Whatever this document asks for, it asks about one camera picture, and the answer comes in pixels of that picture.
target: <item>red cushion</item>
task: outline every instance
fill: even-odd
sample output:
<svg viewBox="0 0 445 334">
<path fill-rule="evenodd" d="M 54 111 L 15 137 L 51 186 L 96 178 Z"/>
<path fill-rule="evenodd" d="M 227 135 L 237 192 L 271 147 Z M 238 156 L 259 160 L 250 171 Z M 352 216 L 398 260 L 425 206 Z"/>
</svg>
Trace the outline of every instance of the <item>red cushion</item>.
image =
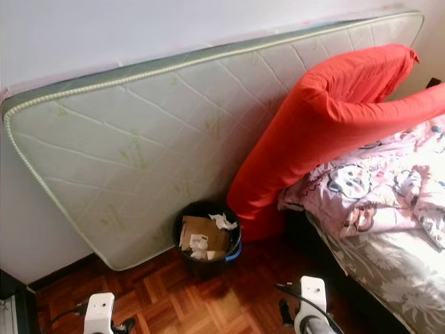
<svg viewBox="0 0 445 334">
<path fill-rule="evenodd" d="M 318 164 L 445 112 L 445 85 L 379 103 L 417 60 L 402 45 L 374 47 L 330 58 L 299 80 L 230 187 L 245 241 L 282 231 L 279 192 Z"/>
</svg>

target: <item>crumpled paper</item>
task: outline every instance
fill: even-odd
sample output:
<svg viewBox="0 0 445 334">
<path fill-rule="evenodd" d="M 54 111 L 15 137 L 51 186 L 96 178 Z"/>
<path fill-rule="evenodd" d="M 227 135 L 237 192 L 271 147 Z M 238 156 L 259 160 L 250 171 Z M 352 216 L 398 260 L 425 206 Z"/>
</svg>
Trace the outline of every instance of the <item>crumpled paper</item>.
<svg viewBox="0 0 445 334">
<path fill-rule="evenodd" d="M 236 226 L 238 226 L 236 223 L 230 223 L 227 220 L 225 214 L 222 214 L 222 216 L 220 214 L 210 214 L 209 217 L 216 222 L 216 226 L 220 230 L 222 230 L 223 228 L 225 228 L 226 230 L 233 230 L 234 228 L 236 228 Z"/>
<path fill-rule="evenodd" d="M 197 260 L 207 260 L 207 236 L 203 234 L 192 234 L 190 237 L 191 257 Z"/>
</svg>

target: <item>wooden floor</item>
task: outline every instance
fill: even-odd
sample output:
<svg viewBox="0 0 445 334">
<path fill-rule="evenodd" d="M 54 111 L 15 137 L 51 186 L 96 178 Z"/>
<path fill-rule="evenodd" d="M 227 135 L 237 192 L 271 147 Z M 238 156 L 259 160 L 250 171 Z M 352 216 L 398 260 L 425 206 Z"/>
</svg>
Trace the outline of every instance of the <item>wooden floor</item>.
<svg viewBox="0 0 445 334">
<path fill-rule="evenodd" d="M 284 237 L 245 246 L 224 274 L 207 281 L 189 273 L 176 250 L 122 272 L 97 262 L 38 292 L 40 327 L 91 294 L 112 292 L 114 322 L 135 317 L 133 333 L 294 333 L 282 326 L 278 301 L 288 299 L 291 310 L 297 302 L 274 284 L 298 282 L 316 273 L 317 265 Z M 335 287 L 327 286 L 327 293 L 330 312 L 346 334 L 370 333 L 368 319 Z M 82 332 L 83 319 L 76 315 L 60 319 L 49 331 Z"/>
</svg>

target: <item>cardboard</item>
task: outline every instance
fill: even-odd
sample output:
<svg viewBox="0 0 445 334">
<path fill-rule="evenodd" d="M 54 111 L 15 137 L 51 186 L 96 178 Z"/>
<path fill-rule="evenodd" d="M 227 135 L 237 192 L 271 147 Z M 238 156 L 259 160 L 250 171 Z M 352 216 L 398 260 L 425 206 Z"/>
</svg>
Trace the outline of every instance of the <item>cardboard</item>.
<svg viewBox="0 0 445 334">
<path fill-rule="evenodd" d="M 183 251 L 191 251 L 191 237 L 195 239 L 197 235 L 201 234 L 207 238 L 208 251 L 223 251 L 229 250 L 230 233 L 225 230 L 219 230 L 215 221 L 194 216 L 184 216 L 182 219 L 182 232 L 179 246 Z"/>
<path fill-rule="evenodd" d="M 222 250 L 208 250 L 207 251 L 207 259 L 208 260 L 216 260 L 223 257 L 226 254 L 225 251 Z"/>
</svg>

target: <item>cartoon print blanket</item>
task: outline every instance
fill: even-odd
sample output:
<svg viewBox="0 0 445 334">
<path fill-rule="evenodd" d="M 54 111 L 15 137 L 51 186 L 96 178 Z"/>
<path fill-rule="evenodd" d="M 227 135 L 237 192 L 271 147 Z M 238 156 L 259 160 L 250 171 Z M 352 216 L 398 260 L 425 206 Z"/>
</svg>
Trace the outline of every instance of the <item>cartoon print blanket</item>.
<svg viewBox="0 0 445 334">
<path fill-rule="evenodd" d="M 283 190 L 334 237 L 424 228 L 445 248 L 445 116 L 320 165 Z"/>
</svg>

